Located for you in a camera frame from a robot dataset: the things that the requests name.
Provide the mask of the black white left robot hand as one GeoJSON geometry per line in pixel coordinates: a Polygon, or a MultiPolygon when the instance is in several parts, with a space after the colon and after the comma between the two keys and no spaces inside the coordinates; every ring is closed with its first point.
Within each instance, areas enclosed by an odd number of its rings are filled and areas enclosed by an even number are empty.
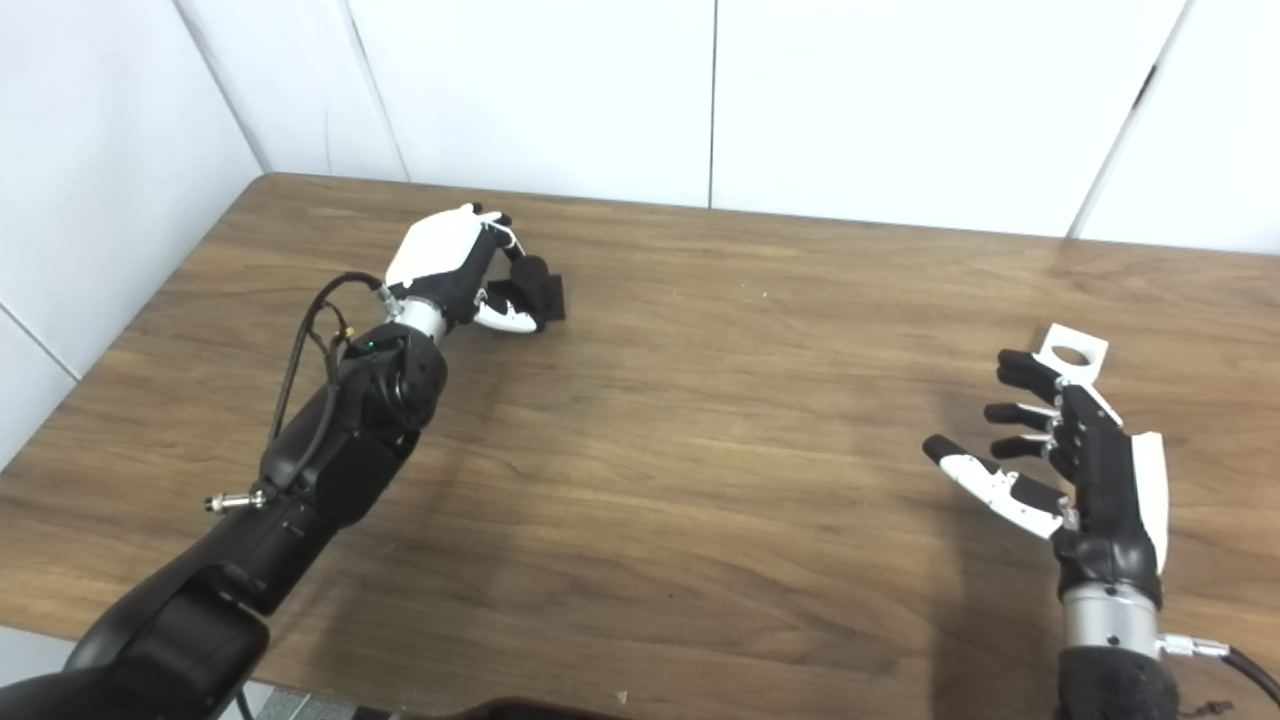
{"type": "Polygon", "coordinates": [[[393,322],[435,345],[458,325],[472,323],[513,334],[543,332],[556,320],[549,310],[486,286],[497,254],[512,269],[527,256],[511,225],[504,213],[484,211],[476,202],[415,222],[385,273],[385,286],[399,304],[393,322]]]}

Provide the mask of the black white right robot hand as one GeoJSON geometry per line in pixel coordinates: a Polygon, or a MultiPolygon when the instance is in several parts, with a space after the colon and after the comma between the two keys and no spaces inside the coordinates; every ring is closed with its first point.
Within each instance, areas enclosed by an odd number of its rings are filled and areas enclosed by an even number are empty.
{"type": "Polygon", "coordinates": [[[1052,361],[998,352],[998,380],[1039,404],[989,404],[983,416],[1023,425],[1024,434],[995,441],[988,457],[934,434],[923,441],[923,454],[997,516],[1050,542],[1060,594],[1100,583],[1161,609],[1169,551],[1162,438],[1126,432],[1092,383],[1052,361]]]}

